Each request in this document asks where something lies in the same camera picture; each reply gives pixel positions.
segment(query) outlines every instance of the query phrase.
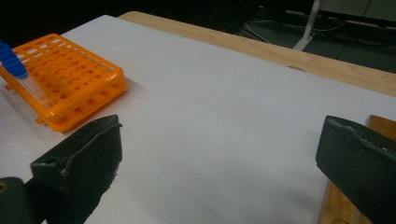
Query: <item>test tube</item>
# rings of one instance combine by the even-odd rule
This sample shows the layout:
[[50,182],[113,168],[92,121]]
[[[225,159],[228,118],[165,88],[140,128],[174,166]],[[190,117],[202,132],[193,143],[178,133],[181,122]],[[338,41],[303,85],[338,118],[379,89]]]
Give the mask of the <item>test tube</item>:
[[45,107],[52,107],[54,103],[47,97],[38,83],[30,76],[18,57],[11,57],[3,61],[3,66],[14,76],[29,93]]

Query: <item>cable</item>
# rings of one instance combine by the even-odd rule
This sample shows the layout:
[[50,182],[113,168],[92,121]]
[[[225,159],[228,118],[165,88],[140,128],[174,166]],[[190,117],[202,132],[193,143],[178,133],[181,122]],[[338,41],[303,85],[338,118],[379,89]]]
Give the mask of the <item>cable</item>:
[[[242,31],[245,31],[245,32],[247,32],[247,33],[249,33],[249,34],[251,34],[251,35],[256,36],[256,37],[259,38],[262,42],[268,43],[266,39],[262,38],[262,36],[259,36],[259,35],[255,34],[255,33],[252,33],[251,31],[245,29],[244,27],[241,27],[241,30],[242,30]],[[253,37],[251,37],[250,35],[246,35],[246,34],[243,34],[243,35],[246,36],[246,37],[248,37],[248,38],[251,38],[251,39],[253,38]]]
[[362,45],[362,46],[368,46],[368,47],[385,47],[388,46],[389,44],[369,44],[369,43],[364,43],[359,40],[359,35],[355,33],[354,36],[348,38],[348,37],[342,37],[340,35],[332,34],[332,33],[324,33],[327,37],[329,38],[322,38],[319,37],[318,35],[312,34],[312,36],[321,41],[336,41],[336,42],[341,42],[345,44],[357,44],[357,45]]
[[[251,31],[249,31],[248,29],[245,29],[244,27],[241,27],[239,32],[242,33],[242,35],[244,35],[245,37],[248,37],[250,39],[253,39],[252,35],[256,36],[255,34],[251,33]],[[256,37],[259,38],[261,41],[265,42],[265,40],[261,39],[259,36],[256,36]]]
[[219,11],[219,6],[220,6],[220,0],[218,1],[218,4],[216,5],[215,11],[213,12],[212,17],[209,19],[209,21],[207,22],[206,26],[210,25],[210,23],[212,23],[212,21],[215,19],[216,15],[218,14],[218,11]]
[[269,40],[267,40],[266,38],[264,38],[264,37],[262,37],[262,36],[256,34],[254,31],[252,31],[246,22],[245,22],[245,25],[246,25],[246,27],[247,27],[247,29],[249,30],[250,33],[252,33],[252,34],[254,34],[255,36],[257,36],[260,40],[262,40],[262,41],[264,41],[264,42],[266,42],[266,43],[268,43],[268,44],[272,44],[272,43],[271,43]]
[[373,39],[375,41],[378,41],[378,42],[381,42],[381,43],[385,43],[385,45],[390,45],[390,46],[396,47],[396,42],[391,42],[391,41],[382,39],[380,37],[375,37],[375,36],[372,36],[372,35],[368,35],[368,34],[364,33],[361,29],[357,29],[355,26],[352,26],[352,28],[356,29],[356,32],[358,32],[361,35],[364,35],[364,36],[366,36],[368,38],[371,38],[371,39]]
[[367,3],[367,6],[366,6],[366,8],[364,9],[363,14],[361,14],[362,17],[364,17],[364,16],[366,15],[366,12],[367,12],[367,10],[369,9],[369,6],[371,5],[371,1],[372,1],[372,0],[369,0],[369,2]]
[[[262,23],[262,22],[276,23],[276,21],[267,21],[267,20],[263,20],[263,21],[248,21],[248,23]],[[331,31],[334,31],[334,30],[338,30],[339,28],[341,28],[341,27],[343,27],[345,25],[348,25],[348,24],[349,24],[348,22],[344,22],[341,25],[337,25],[337,26],[335,26],[333,28],[330,28],[330,29],[321,30],[321,29],[318,29],[318,28],[312,28],[312,30],[319,31],[319,32],[331,32]],[[289,23],[282,23],[282,25],[305,28],[305,26],[303,26],[303,25],[295,25],[295,24],[289,24]]]
[[335,56],[335,60],[338,60],[338,58],[341,56],[341,54],[344,52],[344,49],[346,48],[347,44],[343,45],[341,48],[340,52],[338,52],[337,56]]

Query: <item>wooden table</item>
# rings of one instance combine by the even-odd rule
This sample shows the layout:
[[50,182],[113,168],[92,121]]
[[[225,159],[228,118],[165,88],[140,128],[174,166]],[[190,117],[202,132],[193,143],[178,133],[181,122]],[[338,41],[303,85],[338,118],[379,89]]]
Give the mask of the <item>wooden table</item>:
[[232,49],[269,62],[301,69],[321,77],[332,78],[368,90],[396,96],[396,74],[389,72],[379,71],[353,63],[344,63],[299,50],[270,45],[242,36],[230,35],[137,11],[127,12],[119,16],[119,18],[167,33]]
[[[335,79],[368,90],[396,96],[396,74],[389,72],[352,63],[344,63],[299,50],[270,45],[242,36],[230,35],[137,11],[127,12],[119,16],[119,18],[221,48],[235,50],[269,62],[304,70],[305,72],[321,77]],[[370,126],[376,131],[384,128],[389,129],[389,126],[393,127],[391,129],[394,130],[394,127],[396,127],[395,123],[391,120],[379,117],[371,117]],[[329,185],[322,215],[318,222],[321,224],[370,223],[332,183]]]

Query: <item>dark floor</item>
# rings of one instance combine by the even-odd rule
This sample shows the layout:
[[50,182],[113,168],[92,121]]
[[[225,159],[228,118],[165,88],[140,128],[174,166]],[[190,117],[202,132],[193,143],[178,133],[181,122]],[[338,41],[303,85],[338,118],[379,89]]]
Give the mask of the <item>dark floor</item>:
[[[288,12],[282,21],[258,13],[244,23],[240,35],[293,48],[304,34],[307,15]],[[314,37],[304,51],[396,73],[396,29],[359,20],[319,17]]]
[[[62,34],[105,14],[118,17],[142,11],[292,48],[303,36],[312,2],[113,0],[109,7],[92,0],[70,0],[63,5],[47,0],[5,1],[0,7],[0,39],[14,48],[43,35]],[[319,15],[314,39],[304,51],[396,73],[396,30],[342,18],[346,20]]]

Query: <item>black cable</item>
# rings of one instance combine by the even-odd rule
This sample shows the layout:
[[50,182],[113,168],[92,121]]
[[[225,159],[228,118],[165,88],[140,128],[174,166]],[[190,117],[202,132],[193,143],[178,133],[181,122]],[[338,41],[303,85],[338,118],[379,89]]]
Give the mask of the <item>black cable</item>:
[[338,52],[337,56],[335,56],[335,60],[338,60],[338,58],[344,52],[344,49],[346,48],[346,46],[347,46],[347,44],[343,45],[343,47],[341,48],[340,52]]
[[244,37],[247,37],[247,38],[251,38],[250,35],[244,34],[242,31],[246,31],[246,32],[247,32],[247,30],[241,28],[241,29],[239,30],[239,34],[240,34],[240,35],[243,35]]
[[196,24],[196,19],[195,19],[195,6],[192,0],[189,1],[189,6],[191,8],[191,16],[192,16],[192,24]]
[[367,12],[367,10],[369,9],[369,6],[371,5],[371,1],[372,1],[372,0],[369,0],[369,2],[367,3],[366,8],[364,9],[363,14],[361,15],[362,17],[364,17],[364,16],[366,15],[366,12]]
[[[262,22],[273,22],[273,23],[278,23],[277,21],[273,21],[273,20],[263,20]],[[307,20],[301,20],[301,21],[305,21],[305,23],[301,23],[301,24],[295,24],[295,23],[291,23],[291,22],[282,22],[282,23],[280,23],[280,24],[282,24],[282,25],[288,25],[288,26],[295,26],[295,27],[301,27],[301,28],[305,28],[305,23],[307,22]],[[261,21],[248,21],[249,23],[260,23]],[[334,26],[334,27],[332,27],[332,28],[328,28],[328,29],[319,29],[318,27],[314,27],[314,28],[312,28],[314,31],[317,31],[317,32],[332,32],[332,31],[335,31],[335,30],[339,30],[339,29],[341,29],[341,28],[343,28],[343,27],[345,27],[345,26],[347,26],[347,25],[349,25],[349,22],[344,22],[344,23],[342,23],[342,24],[338,24],[338,25],[336,25],[336,26]]]
[[359,40],[359,36],[356,34],[355,37],[350,37],[350,38],[345,38],[341,37],[340,35],[332,34],[332,33],[325,33],[325,35],[329,38],[323,38],[319,37],[318,35],[312,34],[312,36],[321,41],[335,41],[335,42],[340,42],[340,43],[345,43],[345,44],[357,44],[357,45],[362,45],[362,46],[368,46],[368,47],[386,47],[388,44],[369,44],[369,43],[364,43]]
[[364,35],[364,36],[366,36],[366,37],[369,37],[369,38],[371,38],[371,39],[373,39],[373,40],[375,40],[375,41],[384,43],[384,45],[390,45],[390,46],[396,47],[396,42],[390,42],[390,41],[388,41],[388,40],[385,40],[385,39],[382,39],[382,38],[379,38],[379,37],[375,37],[375,36],[372,36],[372,35],[368,35],[367,33],[364,33],[361,29],[359,29],[359,28],[358,28],[357,26],[355,26],[355,25],[352,25],[352,28],[353,28],[357,33],[359,33],[359,34],[361,34],[361,35]]
[[[263,14],[263,15],[256,14],[256,15],[253,17],[253,20],[254,20],[254,19],[255,19],[255,20],[262,19],[262,20],[265,20],[265,21],[273,21],[273,22],[279,23],[279,21],[274,21],[274,20],[272,19],[272,17],[266,15],[265,7],[259,6],[259,12],[260,12],[261,14]],[[293,16],[291,16],[291,18],[288,18],[288,17],[283,18],[282,24],[295,25],[295,26],[303,26],[303,27],[306,26],[306,23],[308,22],[308,18],[306,18],[306,17],[297,17],[297,16],[295,16],[295,17],[296,17],[296,18],[293,18]],[[354,17],[355,17],[355,16],[350,16],[348,19],[346,19],[346,21],[349,21],[349,20],[353,19]],[[315,27],[314,30],[320,31],[320,32],[330,32],[330,31],[337,30],[337,29],[339,29],[339,28],[342,28],[342,27],[348,25],[348,22],[346,22],[346,21],[344,21],[342,24],[336,24],[336,25],[334,26],[334,25],[333,25],[333,24],[334,24],[334,21],[332,21],[332,23],[329,23],[329,22],[331,22],[330,19],[317,18],[317,19],[316,19],[316,22],[315,22],[315,24],[316,24],[317,27]],[[321,23],[321,22],[322,22],[322,24],[323,24],[323,22],[325,22],[325,23],[328,25],[328,27],[329,27],[330,25],[331,25],[332,27],[331,27],[331,28],[328,28],[328,29],[321,29],[321,28],[318,28],[318,24]]]
[[216,4],[215,11],[213,12],[212,17],[209,19],[209,21],[207,22],[206,26],[209,26],[210,23],[212,23],[212,21],[215,19],[216,15],[218,14],[219,7],[220,7],[220,0],[219,0],[218,3]]
[[256,36],[257,38],[259,38],[261,41],[263,41],[263,42],[265,42],[265,43],[269,43],[268,40],[262,38],[262,37],[259,36],[259,35],[254,34],[253,32],[251,32],[251,31],[249,31],[249,30],[247,30],[247,29],[245,29],[243,26],[241,27],[241,30],[243,30],[243,31],[245,31],[245,32],[248,32],[248,33],[251,34],[251,35]]
[[326,36],[328,36],[329,38],[332,38],[334,40],[337,40],[339,42],[344,42],[344,43],[354,43],[356,41],[359,40],[359,35],[356,33],[352,33],[351,37],[343,37],[341,36],[341,34],[334,34],[331,32],[328,33],[324,33]]

